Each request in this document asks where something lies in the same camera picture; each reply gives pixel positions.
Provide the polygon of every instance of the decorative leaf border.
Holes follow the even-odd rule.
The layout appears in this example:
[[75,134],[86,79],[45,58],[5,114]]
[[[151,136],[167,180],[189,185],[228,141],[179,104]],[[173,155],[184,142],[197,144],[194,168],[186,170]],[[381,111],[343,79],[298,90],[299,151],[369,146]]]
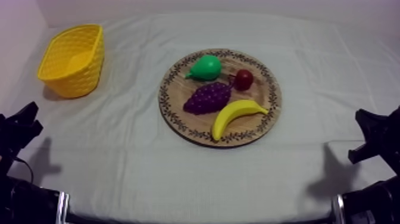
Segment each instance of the decorative leaf border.
[[271,104],[271,108],[269,110],[269,113],[262,117],[261,123],[257,126],[257,129],[246,130],[245,132],[235,132],[235,133],[231,132],[228,135],[222,136],[220,141],[228,144],[229,142],[233,141],[240,141],[243,139],[253,139],[253,137],[257,136],[257,133],[263,133],[267,129],[268,124],[271,122],[272,118],[275,115],[279,115],[277,109],[280,108],[279,105],[280,102],[278,102],[277,92],[280,90],[277,85],[277,82],[275,81],[275,78],[270,74],[269,70],[266,68],[265,65],[239,52],[234,52],[229,49],[217,49],[217,50],[209,49],[202,52],[195,52],[193,54],[186,56],[184,59],[180,60],[179,63],[176,63],[170,69],[169,74],[161,82],[159,99],[158,99],[160,103],[160,110],[164,118],[169,120],[173,125],[175,125],[176,128],[178,128],[178,130],[184,133],[186,133],[187,131],[189,136],[193,136],[199,139],[204,139],[210,142],[215,142],[215,140],[213,140],[211,136],[211,132],[200,132],[196,129],[190,129],[176,113],[172,112],[171,104],[169,103],[170,96],[168,95],[168,87],[170,86],[174,78],[178,75],[180,69],[182,67],[188,66],[190,63],[194,63],[205,54],[214,55],[218,58],[232,57],[235,60],[240,60],[241,62],[255,66],[257,69],[260,70],[261,75],[265,78],[265,81],[268,83],[268,87],[270,89],[268,101]]

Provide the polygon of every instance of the white wall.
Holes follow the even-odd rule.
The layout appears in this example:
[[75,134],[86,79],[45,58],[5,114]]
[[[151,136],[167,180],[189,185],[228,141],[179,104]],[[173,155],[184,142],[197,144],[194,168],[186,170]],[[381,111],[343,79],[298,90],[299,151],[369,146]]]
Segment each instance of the white wall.
[[49,25],[143,13],[222,10],[345,23],[400,36],[400,0],[37,0]]
[[15,85],[46,27],[35,1],[0,0],[0,102]]

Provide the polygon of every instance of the red apple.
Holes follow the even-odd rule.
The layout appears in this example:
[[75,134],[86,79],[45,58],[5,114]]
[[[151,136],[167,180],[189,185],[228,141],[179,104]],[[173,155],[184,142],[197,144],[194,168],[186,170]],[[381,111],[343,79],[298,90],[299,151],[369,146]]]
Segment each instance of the red apple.
[[254,77],[249,70],[240,69],[236,73],[235,81],[233,83],[234,87],[238,91],[246,91],[250,89],[251,84],[253,84]]

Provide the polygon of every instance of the yellow banana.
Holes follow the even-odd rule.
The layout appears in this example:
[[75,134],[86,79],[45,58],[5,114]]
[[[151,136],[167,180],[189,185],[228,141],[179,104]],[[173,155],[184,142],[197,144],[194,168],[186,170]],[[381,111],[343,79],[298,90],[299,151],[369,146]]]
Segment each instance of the yellow banana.
[[255,113],[268,114],[268,110],[262,108],[254,100],[240,99],[226,105],[218,114],[212,126],[212,138],[218,141],[221,139],[226,126],[235,118]]

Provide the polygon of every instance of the green pear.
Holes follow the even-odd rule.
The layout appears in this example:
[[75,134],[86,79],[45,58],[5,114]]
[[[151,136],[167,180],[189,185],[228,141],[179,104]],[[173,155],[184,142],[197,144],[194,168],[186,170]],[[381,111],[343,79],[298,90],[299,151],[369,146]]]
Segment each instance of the green pear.
[[214,80],[221,74],[221,70],[221,61],[216,56],[205,55],[196,62],[185,78]]

